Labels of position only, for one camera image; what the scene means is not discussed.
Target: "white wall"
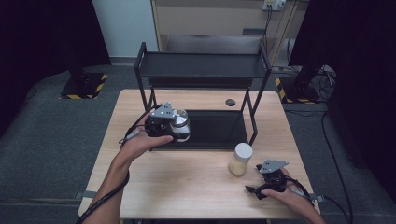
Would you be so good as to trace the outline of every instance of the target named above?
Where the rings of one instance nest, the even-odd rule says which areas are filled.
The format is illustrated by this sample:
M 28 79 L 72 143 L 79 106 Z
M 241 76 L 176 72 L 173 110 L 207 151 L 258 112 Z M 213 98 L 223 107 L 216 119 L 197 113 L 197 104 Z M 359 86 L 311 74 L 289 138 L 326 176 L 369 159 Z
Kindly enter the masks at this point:
M 136 57 L 142 42 L 158 50 L 149 0 L 92 0 L 110 57 Z

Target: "black shelf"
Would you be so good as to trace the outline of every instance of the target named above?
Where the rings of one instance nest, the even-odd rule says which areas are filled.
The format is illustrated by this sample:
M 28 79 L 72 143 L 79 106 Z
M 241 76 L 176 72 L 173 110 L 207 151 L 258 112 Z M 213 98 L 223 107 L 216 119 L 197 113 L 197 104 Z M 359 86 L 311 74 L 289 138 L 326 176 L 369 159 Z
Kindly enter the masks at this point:
M 238 143 L 253 144 L 257 135 L 254 115 L 262 97 L 262 92 L 271 74 L 271 65 L 263 44 L 257 54 L 214 54 L 214 53 L 174 53 L 147 51 L 142 43 L 134 64 L 134 71 L 142 95 L 145 110 L 156 105 L 155 89 L 224 89 L 245 90 L 244 103 L 238 110 L 193 110 L 191 119 L 191 139 L 184 143 L 174 143 L 165 148 L 234 148 Z M 147 78 L 150 97 L 145 94 L 142 78 Z M 253 80 L 259 78 L 262 84 L 256 101 L 249 97 Z M 247 139 L 243 111 L 248 106 L 253 135 Z M 224 132 L 238 127 L 238 132 Z

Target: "power outlet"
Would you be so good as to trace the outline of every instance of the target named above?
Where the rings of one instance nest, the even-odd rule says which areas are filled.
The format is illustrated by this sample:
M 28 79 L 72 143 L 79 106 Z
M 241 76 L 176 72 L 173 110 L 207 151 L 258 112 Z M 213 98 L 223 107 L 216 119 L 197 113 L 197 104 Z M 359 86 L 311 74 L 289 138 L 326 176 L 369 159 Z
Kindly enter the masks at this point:
M 281 11 L 285 8 L 286 0 L 264 0 L 262 4 L 262 10 L 269 11 Z

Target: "bottle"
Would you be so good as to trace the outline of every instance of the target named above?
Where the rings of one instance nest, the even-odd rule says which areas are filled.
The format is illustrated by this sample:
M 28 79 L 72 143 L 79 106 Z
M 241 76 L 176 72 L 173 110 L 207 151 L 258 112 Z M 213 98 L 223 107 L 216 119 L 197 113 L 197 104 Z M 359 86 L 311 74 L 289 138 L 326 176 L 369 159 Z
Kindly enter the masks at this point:
M 253 149 L 247 143 L 239 143 L 235 147 L 233 158 L 230 160 L 228 168 L 231 173 L 237 176 L 244 175 L 248 168 L 248 161 L 253 154 Z

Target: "white lid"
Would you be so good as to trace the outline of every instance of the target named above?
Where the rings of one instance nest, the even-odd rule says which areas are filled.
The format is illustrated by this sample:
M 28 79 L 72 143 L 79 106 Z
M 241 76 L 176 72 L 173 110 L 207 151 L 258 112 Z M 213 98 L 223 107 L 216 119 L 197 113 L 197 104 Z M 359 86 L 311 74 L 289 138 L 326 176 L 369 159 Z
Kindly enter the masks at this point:
M 248 162 L 253 154 L 253 148 L 247 143 L 239 143 L 235 147 L 235 157 L 244 162 Z

